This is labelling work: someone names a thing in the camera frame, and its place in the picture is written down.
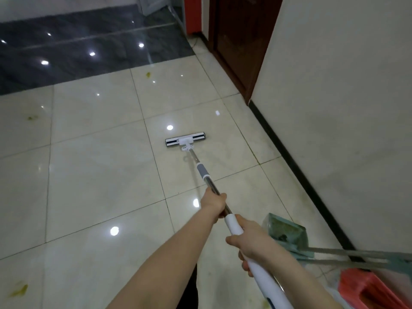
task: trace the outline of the brown wooden door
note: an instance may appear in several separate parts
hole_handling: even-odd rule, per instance
[[[211,0],[215,56],[245,99],[250,98],[282,0]]]

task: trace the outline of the forearm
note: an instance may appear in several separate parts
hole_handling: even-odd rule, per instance
[[[295,309],[342,309],[316,278],[283,247],[271,243],[262,263],[279,281]]]
[[[157,249],[107,309],[176,308],[215,222],[207,208]]]

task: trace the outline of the hand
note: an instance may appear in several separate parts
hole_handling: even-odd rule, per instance
[[[242,260],[242,268],[247,271],[250,277],[253,277],[250,272],[249,265],[245,261],[243,255],[251,258],[262,266],[265,265],[265,252],[269,247],[278,245],[265,230],[255,221],[247,220],[241,215],[236,214],[236,219],[242,227],[243,234],[232,235],[226,238],[226,243],[240,249],[239,259]]]
[[[226,205],[226,193],[216,195],[212,192],[212,189],[208,187],[200,200],[200,206],[203,210],[211,212],[215,222],[218,221],[220,213],[224,210]]]

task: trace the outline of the person's left arm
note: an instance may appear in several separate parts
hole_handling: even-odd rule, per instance
[[[106,309],[174,309],[192,275],[226,194],[208,188],[201,209],[137,270]]]

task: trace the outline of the person's right arm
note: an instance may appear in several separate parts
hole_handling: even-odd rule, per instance
[[[316,278],[282,246],[276,243],[255,221],[236,215],[243,228],[241,235],[232,235],[226,242],[254,259],[269,271],[283,287],[295,309],[342,309]],[[242,268],[252,276],[247,262],[239,252]]]

